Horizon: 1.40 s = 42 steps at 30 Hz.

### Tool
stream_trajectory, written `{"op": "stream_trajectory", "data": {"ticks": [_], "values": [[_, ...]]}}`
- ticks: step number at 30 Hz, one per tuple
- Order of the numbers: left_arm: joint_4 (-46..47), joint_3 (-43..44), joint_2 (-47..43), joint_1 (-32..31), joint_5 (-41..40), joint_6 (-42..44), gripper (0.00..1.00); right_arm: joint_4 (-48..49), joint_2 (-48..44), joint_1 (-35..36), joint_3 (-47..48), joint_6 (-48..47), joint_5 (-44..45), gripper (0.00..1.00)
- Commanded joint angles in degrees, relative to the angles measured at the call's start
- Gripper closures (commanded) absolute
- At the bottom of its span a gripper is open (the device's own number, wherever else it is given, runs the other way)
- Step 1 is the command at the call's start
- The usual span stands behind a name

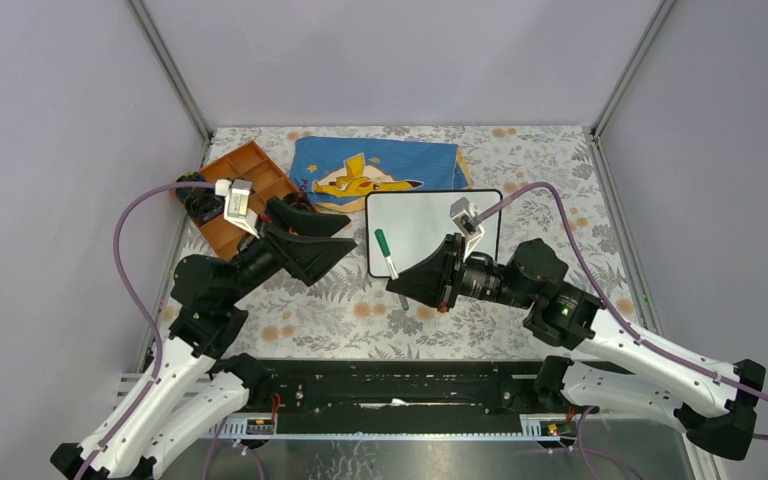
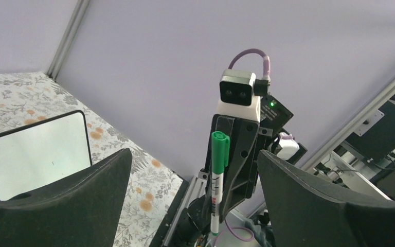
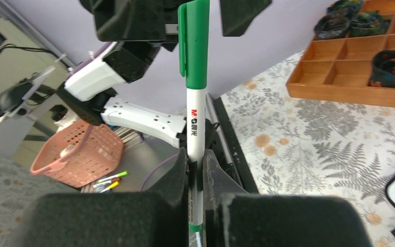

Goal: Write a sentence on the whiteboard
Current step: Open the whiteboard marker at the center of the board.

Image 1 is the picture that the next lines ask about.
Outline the white whiteboard black frame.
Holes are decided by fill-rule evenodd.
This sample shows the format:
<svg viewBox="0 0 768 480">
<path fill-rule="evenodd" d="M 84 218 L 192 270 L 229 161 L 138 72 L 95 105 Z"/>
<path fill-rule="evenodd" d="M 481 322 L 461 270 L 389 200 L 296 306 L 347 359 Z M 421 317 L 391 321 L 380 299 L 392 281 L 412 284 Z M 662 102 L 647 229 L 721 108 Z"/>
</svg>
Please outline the white whiteboard black frame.
<svg viewBox="0 0 768 480">
<path fill-rule="evenodd" d="M 374 232 L 385 234 L 399 272 L 428 257 L 444 237 L 458 231 L 450 207 L 466 198 L 483 211 L 502 200 L 495 189 L 371 193 L 366 197 L 367 272 L 387 279 L 390 272 Z"/>
</svg>

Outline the green marker cap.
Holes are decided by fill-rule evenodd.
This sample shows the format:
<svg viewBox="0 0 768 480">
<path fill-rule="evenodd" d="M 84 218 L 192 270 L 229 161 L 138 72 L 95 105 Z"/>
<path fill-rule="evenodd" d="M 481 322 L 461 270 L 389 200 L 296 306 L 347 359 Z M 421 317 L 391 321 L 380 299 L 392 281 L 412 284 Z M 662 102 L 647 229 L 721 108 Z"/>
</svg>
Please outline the green marker cap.
<svg viewBox="0 0 768 480">
<path fill-rule="evenodd" d="M 391 250 L 385 232 L 382 229 L 376 229 L 374 231 L 376 242 L 379 246 L 381 254 L 384 258 L 391 257 Z"/>
</svg>

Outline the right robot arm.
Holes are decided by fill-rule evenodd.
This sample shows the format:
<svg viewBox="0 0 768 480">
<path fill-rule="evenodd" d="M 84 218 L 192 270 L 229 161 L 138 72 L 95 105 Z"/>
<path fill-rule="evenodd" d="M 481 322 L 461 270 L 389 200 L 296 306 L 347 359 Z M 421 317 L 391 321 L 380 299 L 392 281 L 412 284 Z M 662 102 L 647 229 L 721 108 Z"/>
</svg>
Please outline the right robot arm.
<svg viewBox="0 0 768 480">
<path fill-rule="evenodd" d="M 387 290 L 441 313 L 461 297 L 522 308 L 538 340 L 613 364 L 611 371 L 549 356 L 533 384 L 543 410 L 594 407 L 647 418 L 684 434 L 696 447 L 743 460 L 755 434 L 765 368 L 706 359 L 645 329 L 636 329 L 605 301 L 569 283 L 568 266 L 541 239 L 520 243 L 505 264 L 465 252 L 449 234 L 427 258 L 398 273 Z"/>
</svg>

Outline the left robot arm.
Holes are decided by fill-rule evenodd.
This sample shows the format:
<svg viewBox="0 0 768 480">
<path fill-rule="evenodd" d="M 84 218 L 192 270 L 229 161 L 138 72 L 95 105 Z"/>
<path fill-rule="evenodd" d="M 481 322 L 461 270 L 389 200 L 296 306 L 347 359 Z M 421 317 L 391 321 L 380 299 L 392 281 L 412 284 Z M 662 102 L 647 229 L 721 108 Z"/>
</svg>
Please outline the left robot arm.
<svg viewBox="0 0 768 480">
<path fill-rule="evenodd" d="M 338 232 L 343 214 L 317 213 L 273 197 L 257 234 L 230 259 L 193 254 L 176 265 L 181 306 L 150 367 L 110 416 L 50 462 L 67 479 L 158 479 L 208 429 L 270 397 L 270 375 L 249 354 L 225 359 L 249 314 L 237 304 L 285 271 L 311 286 L 356 246 Z"/>
</svg>

